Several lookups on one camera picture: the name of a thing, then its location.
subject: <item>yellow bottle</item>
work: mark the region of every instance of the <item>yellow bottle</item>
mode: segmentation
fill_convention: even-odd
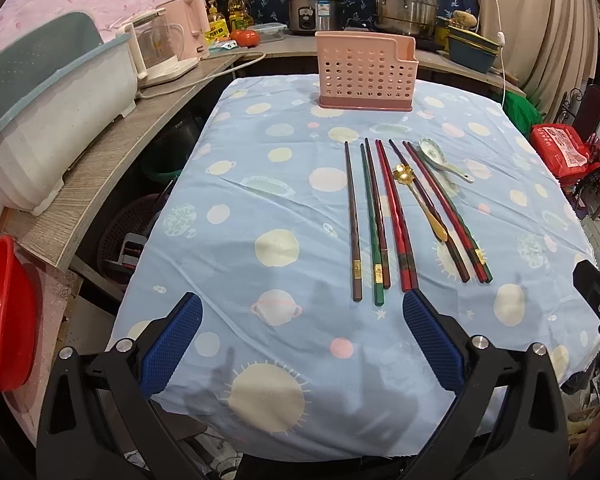
[[[249,0],[229,0],[229,24],[231,30],[244,30],[253,25],[253,18],[249,15]]]
[[[222,12],[218,12],[216,0],[209,0],[209,31],[205,32],[207,44],[212,44],[215,40],[229,37],[229,28],[226,26],[226,20]]]

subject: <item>beige curtain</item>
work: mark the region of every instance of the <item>beige curtain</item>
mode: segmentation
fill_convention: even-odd
[[[507,72],[529,100],[553,121],[564,92],[593,77],[600,16],[596,0],[498,0],[507,45]],[[496,0],[480,3],[480,33],[496,40]]]

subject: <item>red bag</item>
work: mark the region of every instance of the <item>red bag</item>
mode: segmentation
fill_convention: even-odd
[[[536,124],[531,145],[561,186],[570,186],[589,173],[589,149],[568,124]]]

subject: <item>screw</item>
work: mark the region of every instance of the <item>screw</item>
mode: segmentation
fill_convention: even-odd
[[[133,347],[134,342],[132,339],[124,338],[116,343],[116,350],[118,352],[129,352]]]
[[[478,350],[484,350],[489,346],[489,340],[483,335],[475,335],[471,339],[471,344],[474,345]]]
[[[531,348],[538,355],[546,354],[546,346],[544,346],[542,343],[534,343]]]
[[[61,351],[58,352],[58,357],[61,359],[68,359],[74,354],[74,349],[70,346],[65,346]]]

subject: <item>green chopstick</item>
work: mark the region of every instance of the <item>green chopstick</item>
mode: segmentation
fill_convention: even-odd
[[[376,224],[376,211],[374,197],[371,193],[371,178],[366,160],[365,145],[360,144],[362,152],[362,168],[365,171],[366,209],[369,213],[369,231],[371,234],[371,263],[373,265],[372,279],[374,282],[374,303],[376,306],[384,305],[384,285],[382,283],[382,259],[380,257],[380,240],[378,238],[378,225]]]

